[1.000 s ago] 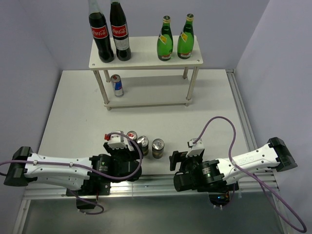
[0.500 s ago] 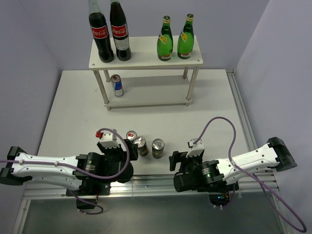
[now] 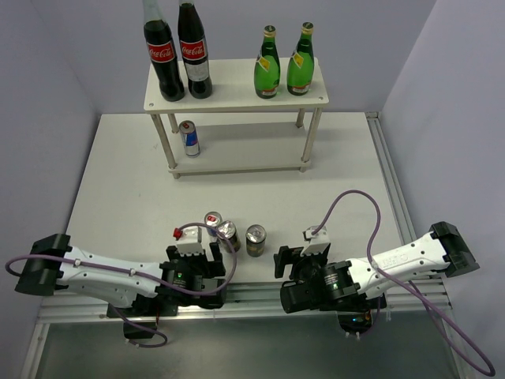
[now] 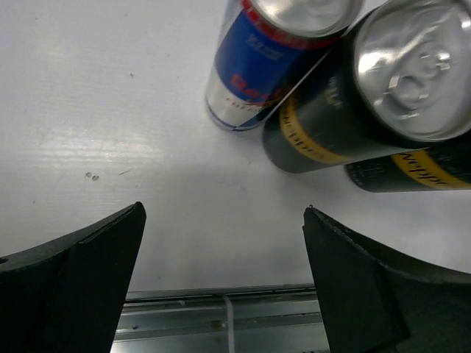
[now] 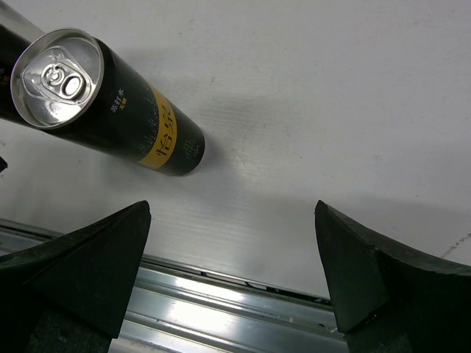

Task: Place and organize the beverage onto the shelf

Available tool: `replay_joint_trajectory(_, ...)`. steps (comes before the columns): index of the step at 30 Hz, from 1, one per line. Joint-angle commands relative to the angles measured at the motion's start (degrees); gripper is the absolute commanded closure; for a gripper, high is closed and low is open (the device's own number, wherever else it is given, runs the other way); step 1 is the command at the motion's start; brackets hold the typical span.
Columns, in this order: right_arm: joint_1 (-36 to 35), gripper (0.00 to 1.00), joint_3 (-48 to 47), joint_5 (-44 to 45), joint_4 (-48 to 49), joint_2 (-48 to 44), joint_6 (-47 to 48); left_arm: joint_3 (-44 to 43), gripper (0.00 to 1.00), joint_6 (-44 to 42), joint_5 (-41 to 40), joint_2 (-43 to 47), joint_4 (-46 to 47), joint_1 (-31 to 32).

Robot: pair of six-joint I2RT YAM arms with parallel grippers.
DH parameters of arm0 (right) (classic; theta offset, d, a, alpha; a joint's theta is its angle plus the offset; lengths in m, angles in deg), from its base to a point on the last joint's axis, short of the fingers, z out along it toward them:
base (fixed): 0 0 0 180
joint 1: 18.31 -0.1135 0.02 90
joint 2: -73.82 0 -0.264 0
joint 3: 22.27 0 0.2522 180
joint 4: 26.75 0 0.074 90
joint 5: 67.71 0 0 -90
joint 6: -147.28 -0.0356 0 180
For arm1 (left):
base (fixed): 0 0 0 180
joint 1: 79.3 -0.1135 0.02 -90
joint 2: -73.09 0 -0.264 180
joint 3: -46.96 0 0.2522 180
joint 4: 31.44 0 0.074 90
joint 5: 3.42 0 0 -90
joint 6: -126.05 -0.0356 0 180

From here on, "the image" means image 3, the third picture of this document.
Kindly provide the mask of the black yellow tonic can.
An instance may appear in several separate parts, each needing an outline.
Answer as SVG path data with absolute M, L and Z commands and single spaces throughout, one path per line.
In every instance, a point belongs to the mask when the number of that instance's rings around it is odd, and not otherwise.
M 238 237 L 237 227 L 232 221 L 226 220 L 221 222 L 221 224 L 217 226 L 217 230 L 230 241 L 235 252 L 239 251 L 241 248 L 241 241 Z M 220 235 L 218 235 L 218 242 L 227 253 L 232 253 L 232 250 L 228 246 L 228 243 L 223 238 L 221 238 Z
M 264 253 L 267 232 L 259 224 L 248 227 L 246 238 L 246 252 L 250 257 L 260 257 Z

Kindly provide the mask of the blue silver energy drink can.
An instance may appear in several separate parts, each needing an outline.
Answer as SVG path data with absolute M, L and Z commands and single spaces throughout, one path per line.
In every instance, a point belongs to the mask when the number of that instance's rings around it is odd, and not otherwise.
M 211 242 L 217 242 L 219 240 L 219 236 L 217 235 L 216 230 L 222 221 L 223 218 L 221 214 L 216 211 L 208 212 L 205 215 L 204 223 L 208 227 L 210 227 L 210 229 L 207 228 L 207 233 L 209 235 Z

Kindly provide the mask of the green glass bottle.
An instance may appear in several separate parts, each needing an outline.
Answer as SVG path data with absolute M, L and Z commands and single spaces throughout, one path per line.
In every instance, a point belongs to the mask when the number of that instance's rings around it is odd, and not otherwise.
M 309 91 L 312 83 L 315 66 L 312 47 L 313 28 L 311 22 L 302 25 L 301 36 L 288 64 L 287 89 L 294 96 L 303 96 Z
M 264 38 L 257 55 L 254 68 L 254 88 L 262 99 L 270 99 L 277 94 L 280 82 L 280 62 L 275 43 L 276 28 L 264 27 Z

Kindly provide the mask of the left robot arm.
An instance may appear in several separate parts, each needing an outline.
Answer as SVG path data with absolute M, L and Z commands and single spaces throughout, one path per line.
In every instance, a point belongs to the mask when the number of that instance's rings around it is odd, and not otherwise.
M 15 290 L 48 297 L 67 291 L 97 298 L 127 316 L 174 316 L 178 308 L 221 308 L 226 301 L 226 269 L 219 245 L 208 258 L 201 237 L 183 238 L 166 248 L 167 261 L 135 262 L 102 257 L 69 244 L 55 234 L 34 242 L 29 259 L 17 273 Z

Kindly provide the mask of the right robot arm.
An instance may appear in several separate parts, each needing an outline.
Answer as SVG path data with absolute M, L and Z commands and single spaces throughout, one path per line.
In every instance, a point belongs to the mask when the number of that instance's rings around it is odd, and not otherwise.
M 274 255 L 276 278 L 291 267 L 279 292 L 286 313 L 383 309 L 384 293 L 397 282 L 436 273 L 461 276 L 480 267 L 457 227 L 446 222 L 433 224 L 427 234 L 399 248 L 333 263 L 326 228 L 312 226 L 304 237 L 307 246 L 282 246 Z

